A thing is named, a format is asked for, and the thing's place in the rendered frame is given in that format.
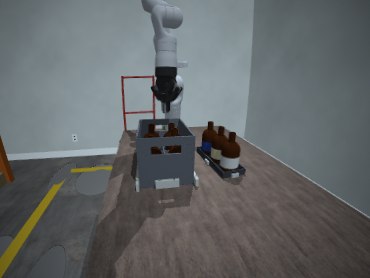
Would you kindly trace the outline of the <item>orange-brown bottle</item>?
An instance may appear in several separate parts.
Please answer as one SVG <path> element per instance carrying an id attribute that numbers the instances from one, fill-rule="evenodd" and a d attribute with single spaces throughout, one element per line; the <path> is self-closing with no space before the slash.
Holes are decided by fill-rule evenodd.
<path id="1" fill-rule="evenodd" d="M 219 126 L 218 127 L 218 134 L 215 135 L 212 139 L 211 145 L 211 160 L 214 163 L 220 164 L 220 157 L 221 157 L 221 148 L 222 145 L 228 141 L 228 138 L 224 135 L 225 127 Z"/>
<path id="2" fill-rule="evenodd" d="M 144 138 L 147 136 L 154 136 L 154 137 L 160 137 L 156 132 L 155 132 L 155 127 L 154 124 L 148 124 L 148 133 L 145 134 Z"/>

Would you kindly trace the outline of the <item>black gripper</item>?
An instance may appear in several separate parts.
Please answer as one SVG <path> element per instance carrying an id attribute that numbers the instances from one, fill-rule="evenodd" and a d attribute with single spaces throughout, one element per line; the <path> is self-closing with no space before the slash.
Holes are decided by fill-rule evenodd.
<path id="1" fill-rule="evenodd" d="M 182 91 L 176 81 L 177 67 L 155 67 L 155 76 L 156 84 L 151 86 L 151 90 L 156 99 L 162 102 L 162 112 L 169 113 L 170 102 L 175 101 Z"/>

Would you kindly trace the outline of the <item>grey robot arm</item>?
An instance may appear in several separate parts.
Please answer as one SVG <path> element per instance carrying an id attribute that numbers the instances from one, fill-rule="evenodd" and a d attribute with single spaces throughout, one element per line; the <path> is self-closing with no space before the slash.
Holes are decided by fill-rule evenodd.
<path id="1" fill-rule="evenodd" d="M 187 67 L 187 62 L 177 62 L 177 38 L 170 32 L 171 29 L 180 27 L 183 14 L 178 7 L 169 5 L 166 0 L 141 0 L 146 12 L 151 13 L 154 28 L 154 47 L 156 51 L 155 67 Z M 175 8 L 170 8 L 175 7 Z M 168 33 L 167 33 L 168 32 Z M 165 113 L 166 118 L 180 118 L 181 101 L 183 99 L 183 79 L 177 75 L 177 85 L 182 91 L 175 101 L 170 102 L 170 111 Z"/>

